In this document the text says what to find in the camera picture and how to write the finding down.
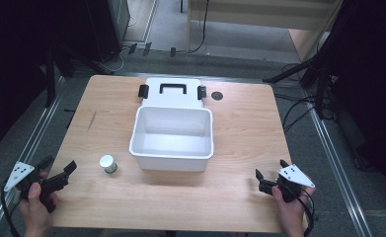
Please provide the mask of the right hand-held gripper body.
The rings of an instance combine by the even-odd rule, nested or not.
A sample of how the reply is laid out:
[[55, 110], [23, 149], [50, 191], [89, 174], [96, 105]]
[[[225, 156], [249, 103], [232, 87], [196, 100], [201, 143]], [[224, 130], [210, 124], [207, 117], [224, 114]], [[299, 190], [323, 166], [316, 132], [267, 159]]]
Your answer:
[[315, 184], [295, 165], [291, 164], [286, 168], [277, 171], [278, 177], [273, 181], [259, 181], [259, 191], [272, 195], [271, 188], [279, 187], [282, 192], [282, 198], [285, 202], [291, 202], [301, 196], [302, 189], [314, 188]]

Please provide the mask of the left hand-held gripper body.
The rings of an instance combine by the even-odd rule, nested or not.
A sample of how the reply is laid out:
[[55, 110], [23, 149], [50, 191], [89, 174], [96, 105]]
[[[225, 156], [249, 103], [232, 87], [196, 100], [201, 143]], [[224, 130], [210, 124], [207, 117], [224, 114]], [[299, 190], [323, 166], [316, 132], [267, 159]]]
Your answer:
[[39, 177], [41, 171], [42, 164], [34, 167], [23, 162], [17, 162], [7, 180], [4, 191], [10, 192], [11, 190], [16, 189], [20, 198], [27, 198], [31, 185], [33, 183], [39, 183], [41, 186], [39, 200], [46, 207], [48, 212], [53, 212], [56, 205], [50, 195], [62, 190], [68, 185], [70, 165], [67, 165], [62, 173], [44, 180], [41, 180]]

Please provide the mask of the small silver can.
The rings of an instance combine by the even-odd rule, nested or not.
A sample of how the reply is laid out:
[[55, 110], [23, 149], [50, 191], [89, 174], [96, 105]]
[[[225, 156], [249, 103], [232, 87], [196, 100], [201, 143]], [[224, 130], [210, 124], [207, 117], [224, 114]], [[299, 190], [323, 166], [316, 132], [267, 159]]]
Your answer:
[[112, 155], [104, 155], [100, 158], [100, 166], [105, 170], [106, 173], [112, 174], [117, 170], [117, 164]]

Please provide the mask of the white plastic storage box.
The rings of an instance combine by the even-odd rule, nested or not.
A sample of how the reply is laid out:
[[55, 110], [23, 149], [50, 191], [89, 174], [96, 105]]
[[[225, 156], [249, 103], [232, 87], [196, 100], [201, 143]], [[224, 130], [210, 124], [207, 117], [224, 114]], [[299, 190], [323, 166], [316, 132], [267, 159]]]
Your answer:
[[197, 79], [150, 77], [139, 86], [129, 152], [145, 170], [202, 172], [214, 154], [213, 114]]

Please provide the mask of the person's right hand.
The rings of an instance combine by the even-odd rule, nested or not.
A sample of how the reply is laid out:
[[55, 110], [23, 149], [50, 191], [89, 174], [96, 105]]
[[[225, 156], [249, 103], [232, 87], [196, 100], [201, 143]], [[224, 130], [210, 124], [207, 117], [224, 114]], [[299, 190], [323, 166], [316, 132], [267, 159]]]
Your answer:
[[304, 237], [303, 215], [305, 210], [303, 205], [298, 200], [285, 202], [277, 186], [272, 187], [271, 191], [277, 204], [278, 219], [283, 233], [287, 237]]

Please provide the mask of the person's left hand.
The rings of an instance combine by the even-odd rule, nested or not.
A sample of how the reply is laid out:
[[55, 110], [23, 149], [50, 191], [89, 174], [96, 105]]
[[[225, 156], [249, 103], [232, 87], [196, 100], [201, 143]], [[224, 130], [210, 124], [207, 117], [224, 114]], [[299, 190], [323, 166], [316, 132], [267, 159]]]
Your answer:
[[28, 197], [22, 199], [18, 209], [24, 220], [24, 237], [47, 237], [53, 218], [39, 200], [42, 188], [39, 182], [32, 183]]

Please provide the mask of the black metal stand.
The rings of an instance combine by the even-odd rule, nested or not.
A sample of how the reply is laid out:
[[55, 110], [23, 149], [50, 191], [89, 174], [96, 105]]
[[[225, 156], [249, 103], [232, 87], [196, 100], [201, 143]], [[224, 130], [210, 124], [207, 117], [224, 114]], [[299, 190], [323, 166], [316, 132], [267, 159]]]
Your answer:
[[330, 78], [329, 68], [326, 65], [325, 55], [322, 52], [317, 52], [309, 59], [293, 66], [292, 68], [272, 77], [264, 79], [265, 83], [277, 83], [291, 75], [297, 74], [300, 71], [304, 71], [299, 83], [303, 89], [309, 89], [314, 84], [317, 84], [315, 94], [315, 111], [320, 119], [325, 119], [324, 100], [326, 99], [325, 91], [327, 88], [327, 81]]
[[72, 77], [75, 69], [70, 62], [72, 50], [64, 44], [51, 46], [45, 54], [45, 75], [46, 75], [46, 102], [48, 108], [55, 99], [55, 76], [54, 64], [57, 64], [59, 71], [67, 77]]

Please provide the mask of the black cabinet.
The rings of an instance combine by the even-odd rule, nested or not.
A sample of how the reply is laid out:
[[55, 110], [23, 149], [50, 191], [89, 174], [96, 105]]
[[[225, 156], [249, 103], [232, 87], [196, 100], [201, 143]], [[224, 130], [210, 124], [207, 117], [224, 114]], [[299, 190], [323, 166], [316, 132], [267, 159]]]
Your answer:
[[121, 52], [130, 20], [127, 0], [85, 0], [97, 58], [101, 62]]

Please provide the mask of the light wooden furniture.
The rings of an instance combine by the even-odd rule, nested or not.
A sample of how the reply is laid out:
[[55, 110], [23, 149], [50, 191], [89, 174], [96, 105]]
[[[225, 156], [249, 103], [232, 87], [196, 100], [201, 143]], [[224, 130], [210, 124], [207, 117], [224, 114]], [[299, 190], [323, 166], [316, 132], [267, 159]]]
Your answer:
[[310, 57], [335, 21], [344, 0], [188, 0], [187, 48], [191, 22], [231, 23], [289, 29], [301, 60]]

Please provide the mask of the metal floor rail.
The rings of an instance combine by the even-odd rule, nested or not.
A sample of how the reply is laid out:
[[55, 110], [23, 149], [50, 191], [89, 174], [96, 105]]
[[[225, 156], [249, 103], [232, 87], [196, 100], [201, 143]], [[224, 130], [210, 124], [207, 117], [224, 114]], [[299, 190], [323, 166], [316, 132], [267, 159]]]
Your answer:
[[366, 219], [364, 211], [360, 205], [357, 195], [347, 177], [347, 173], [342, 165], [340, 156], [336, 150], [336, 147], [332, 141], [332, 138], [324, 124], [314, 110], [314, 107], [310, 107], [311, 118], [317, 130], [318, 136], [324, 147], [325, 153], [329, 160], [331, 169], [334, 173], [338, 187], [344, 199], [347, 207], [347, 212], [352, 221], [354, 229], [358, 237], [374, 237]]
[[[26, 164], [30, 164], [32, 162], [32, 159], [34, 157], [34, 154], [36, 153], [37, 148], [39, 147], [39, 144], [41, 142], [41, 139], [43, 138], [45, 131], [47, 130], [48, 125], [50, 124], [57, 107], [60, 103], [63, 90], [67, 86], [68, 80], [64, 78], [63, 76], [60, 76], [57, 85], [55, 86], [56, 90], [56, 96], [53, 100], [53, 103], [50, 107], [44, 107], [42, 114], [39, 117], [38, 123], [35, 126], [35, 128], [32, 131], [32, 134], [30, 137], [26, 140], [26, 145], [24, 146], [22, 152], [18, 156], [17, 162], [23, 162]], [[8, 208], [10, 204], [15, 204], [15, 198], [16, 194], [14, 192], [14, 189], [10, 192], [5, 192], [4, 187], [6, 185], [6, 182], [9, 178], [10, 174], [4, 179], [4, 183], [2, 183], [2, 187], [0, 190], [0, 222], [1, 219], [4, 217], [4, 208]]]

